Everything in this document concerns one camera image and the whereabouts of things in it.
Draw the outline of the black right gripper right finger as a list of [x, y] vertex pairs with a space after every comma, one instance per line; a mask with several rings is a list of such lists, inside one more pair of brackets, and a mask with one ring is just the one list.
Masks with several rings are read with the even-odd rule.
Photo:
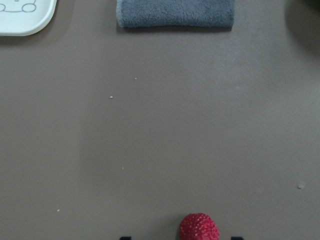
[[244, 238], [241, 236], [232, 236], [230, 240], [244, 240]]

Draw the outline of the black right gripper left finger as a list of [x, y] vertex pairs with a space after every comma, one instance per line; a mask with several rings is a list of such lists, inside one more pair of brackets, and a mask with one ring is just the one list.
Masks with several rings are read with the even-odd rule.
[[119, 240], [132, 240], [131, 236], [121, 236]]

